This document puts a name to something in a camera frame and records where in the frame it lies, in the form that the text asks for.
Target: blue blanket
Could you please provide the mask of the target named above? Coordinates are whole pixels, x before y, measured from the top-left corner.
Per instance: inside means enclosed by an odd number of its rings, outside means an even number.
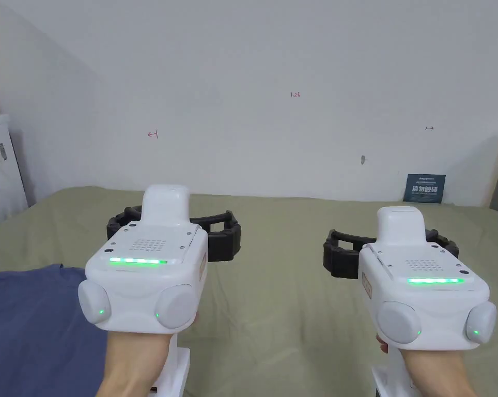
[[[107,333],[77,298],[83,269],[0,272],[0,396],[94,396]]]

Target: green indicator light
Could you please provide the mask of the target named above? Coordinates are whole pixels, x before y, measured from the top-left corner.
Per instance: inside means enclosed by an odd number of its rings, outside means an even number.
[[[118,263],[120,266],[137,266],[137,267],[158,267],[165,265],[168,261],[159,259],[137,259],[137,258],[110,258],[111,264]]]
[[[407,279],[409,284],[462,284],[464,279]]]

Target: bed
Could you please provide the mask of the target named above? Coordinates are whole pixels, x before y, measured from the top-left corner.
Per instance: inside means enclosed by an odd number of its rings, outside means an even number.
[[[141,200],[98,187],[48,197],[0,225],[0,271],[85,266],[108,219]],[[370,367],[386,357],[355,282],[322,267],[322,244],[332,228],[375,236],[383,205],[394,203],[193,195],[192,217],[232,210],[243,238],[232,262],[209,266],[200,321],[180,336],[192,352],[185,395],[373,397]],[[498,212],[418,207],[489,283],[498,309]],[[491,343],[466,361],[479,395],[498,396],[498,318]]]

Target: dark blue card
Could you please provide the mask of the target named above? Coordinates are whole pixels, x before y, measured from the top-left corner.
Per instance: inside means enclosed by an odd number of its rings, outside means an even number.
[[[403,201],[414,203],[441,203],[444,195],[445,175],[409,174]]]

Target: white plastic casing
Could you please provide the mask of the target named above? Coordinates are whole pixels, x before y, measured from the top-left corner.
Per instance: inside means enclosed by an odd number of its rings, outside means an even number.
[[[189,222],[188,190],[149,187],[141,220],[121,227],[88,261],[87,280],[79,286],[82,311],[108,331],[185,329],[195,319],[203,291],[207,246],[206,231]]]
[[[488,285],[447,250],[426,241],[420,211],[383,207],[378,225],[377,241],[360,252],[359,282],[381,338],[410,350],[468,350],[487,341],[495,324]],[[469,318],[479,305],[484,306]]]

